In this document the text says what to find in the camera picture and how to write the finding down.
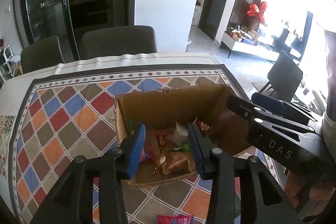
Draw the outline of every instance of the gold wrapper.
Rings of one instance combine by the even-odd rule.
[[[191,173],[194,169],[194,161],[190,153],[169,151],[167,152],[162,172],[165,175],[181,170]]]

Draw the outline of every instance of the silver screw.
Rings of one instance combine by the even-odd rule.
[[[222,150],[220,149],[220,148],[218,148],[218,147],[215,147],[215,148],[213,148],[212,149],[212,153],[214,153],[214,154],[220,154],[222,152]]]
[[[82,163],[84,161],[85,157],[84,156],[77,156],[75,158],[75,162],[77,162],[78,164]]]
[[[250,156],[249,159],[251,162],[258,162],[259,160],[257,156]]]
[[[113,154],[120,154],[122,152],[122,149],[120,147],[115,147],[112,149]]]

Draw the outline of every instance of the human hand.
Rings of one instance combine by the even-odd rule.
[[[294,207],[297,207],[299,204],[297,193],[301,190],[306,182],[307,179],[305,179],[305,177],[296,175],[291,171],[288,172],[284,192]],[[333,181],[326,181],[321,185],[311,188],[309,192],[309,198],[318,202],[307,216],[316,216],[323,211],[335,191],[334,186],[335,183]]]

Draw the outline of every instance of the gray floor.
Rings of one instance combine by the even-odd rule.
[[[188,52],[212,53],[234,75],[249,98],[257,92],[252,82],[268,82],[267,73],[273,66],[270,61],[237,52],[233,52],[230,58],[227,58],[228,51],[219,49],[220,43],[212,41],[197,26],[191,27],[189,38],[192,42]]]

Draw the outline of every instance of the dining table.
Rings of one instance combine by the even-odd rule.
[[[29,224],[54,183],[78,155],[98,157],[118,145],[115,97],[120,94],[226,84],[249,100],[235,77],[212,54],[154,53],[100,57],[33,71],[0,89],[0,195]],[[274,161],[254,147],[281,184]],[[194,215],[205,223],[212,181],[199,176],[155,187],[123,185],[129,223],[155,223],[156,215]],[[240,197],[239,178],[235,178]],[[93,222],[99,223],[99,180],[93,186]],[[237,215],[235,223],[240,223]]]

